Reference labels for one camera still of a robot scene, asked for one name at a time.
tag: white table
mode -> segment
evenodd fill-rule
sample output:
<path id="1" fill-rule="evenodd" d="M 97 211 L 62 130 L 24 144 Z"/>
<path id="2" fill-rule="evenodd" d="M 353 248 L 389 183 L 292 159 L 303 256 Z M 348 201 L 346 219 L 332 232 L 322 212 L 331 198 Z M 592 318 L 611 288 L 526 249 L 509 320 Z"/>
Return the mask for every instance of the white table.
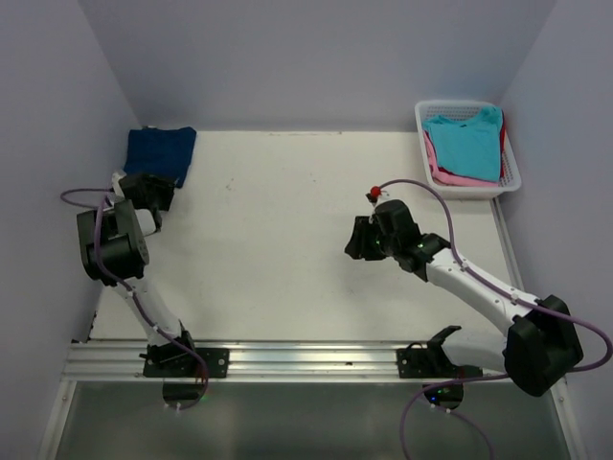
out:
<path id="1" fill-rule="evenodd" d="M 450 324 L 494 331 L 464 302 L 392 260 L 343 250 L 365 193 L 424 180 L 416 133 L 200 132 L 185 187 L 147 238 L 147 276 L 196 340 L 418 340 Z M 422 232 L 447 238 L 441 206 L 395 185 Z M 489 201 L 450 201 L 470 260 L 510 280 Z M 143 339 L 103 290 L 91 339 Z"/>

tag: gray wall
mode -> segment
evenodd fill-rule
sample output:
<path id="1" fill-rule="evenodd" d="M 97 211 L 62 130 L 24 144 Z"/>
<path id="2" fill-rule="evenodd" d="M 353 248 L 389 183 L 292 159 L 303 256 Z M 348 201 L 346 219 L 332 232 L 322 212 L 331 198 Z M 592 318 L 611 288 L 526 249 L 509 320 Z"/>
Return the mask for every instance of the gray wall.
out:
<path id="1" fill-rule="evenodd" d="M 30 459 L 97 291 L 57 196 L 105 185 L 136 120 L 74 1 L 3 1 L 0 62 L 0 458 Z"/>
<path id="2" fill-rule="evenodd" d="M 613 334 L 613 2 L 559 0 L 505 95 L 523 188 L 504 212 L 527 288 Z M 603 352 L 583 333 L 587 360 Z M 613 458 L 613 366 L 569 378 L 592 458 Z"/>
<path id="3" fill-rule="evenodd" d="M 555 0 L 80 0 L 142 124 L 415 128 L 497 102 Z"/>

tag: white laundry basket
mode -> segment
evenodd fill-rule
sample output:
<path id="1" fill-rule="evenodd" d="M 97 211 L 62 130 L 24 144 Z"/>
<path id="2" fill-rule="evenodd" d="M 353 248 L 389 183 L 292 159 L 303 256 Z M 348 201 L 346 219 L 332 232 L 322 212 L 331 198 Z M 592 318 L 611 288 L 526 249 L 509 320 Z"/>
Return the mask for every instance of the white laundry basket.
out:
<path id="1" fill-rule="evenodd" d="M 447 199 L 492 199 L 504 192 L 514 192 L 521 186 L 521 177 L 515 163 L 509 135 L 505 136 L 505 149 L 502 152 L 502 165 L 504 177 L 500 179 L 498 187 L 458 187 L 438 184 L 432 178 L 428 164 L 428 154 L 423 140 L 421 124 L 426 120 L 443 115 L 450 120 L 466 120 L 474 117 L 482 107 L 492 106 L 492 103 L 478 101 L 422 101 L 415 105 L 415 116 L 418 122 L 420 136 L 421 156 L 425 167 L 425 176 L 428 184 Z"/>

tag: clothing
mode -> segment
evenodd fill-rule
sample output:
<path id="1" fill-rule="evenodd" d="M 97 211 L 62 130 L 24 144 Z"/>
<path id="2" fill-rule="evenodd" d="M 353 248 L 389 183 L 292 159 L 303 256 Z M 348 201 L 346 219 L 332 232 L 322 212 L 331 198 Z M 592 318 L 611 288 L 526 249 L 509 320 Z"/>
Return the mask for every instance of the clothing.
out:
<path id="1" fill-rule="evenodd" d="M 502 110 L 488 106 L 468 120 L 437 115 L 423 122 L 439 168 L 462 177 L 497 182 L 500 179 Z"/>
<path id="2" fill-rule="evenodd" d="M 428 163 L 430 164 L 430 172 L 432 178 L 442 183 L 443 185 L 459 185 L 463 187 L 497 187 L 497 182 L 488 182 L 485 180 L 471 179 L 470 177 L 462 177 L 460 175 L 450 174 L 445 170 L 439 169 L 437 164 L 437 154 L 434 146 L 430 141 L 428 132 L 423 132 L 423 141 L 425 142 L 426 153 L 428 154 Z"/>
<path id="3" fill-rule="evenodd" d="M 183 187 L 192 163 L 196 132 L 191 127 L 132 129 L 127 136 L 127 174 L 148 173 L 176 181 Z"/>

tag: silver metal frame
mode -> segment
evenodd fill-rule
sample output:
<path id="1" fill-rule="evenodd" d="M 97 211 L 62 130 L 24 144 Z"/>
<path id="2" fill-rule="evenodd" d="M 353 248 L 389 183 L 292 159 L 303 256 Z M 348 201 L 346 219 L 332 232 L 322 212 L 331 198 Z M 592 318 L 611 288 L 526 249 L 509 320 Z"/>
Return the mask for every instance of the silver metal frame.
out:
<path id="1" fill-rule="evenodd" d="M 511 275 L 511 284 L 523 289 L 498 198 L 492 201 L 491 207 Z M 198 342 L 196 345 L 226 347 L 231 350 L 232 360 L 229 363 L 228 378 L 220 381 L 288 383 L 420 381 L 398 379 L 395 349 L 406 347 L 407 342 L 215 341 Z M 52 460 L 56 457 L 77 382 L 156 381 L 156 379 L 145 379 L 141 375 L 143 360 L 139 354 L 146 346 L 144 340 L 105 340 L 73 344 L 70 347 L 56 403 L 41 445 L 38 457 L 40 460 Z M 577 460 L 587 458 L 579 426 L 570 404 L 566 379 L 561 379 L 551 392 L 571 458 Z"/>

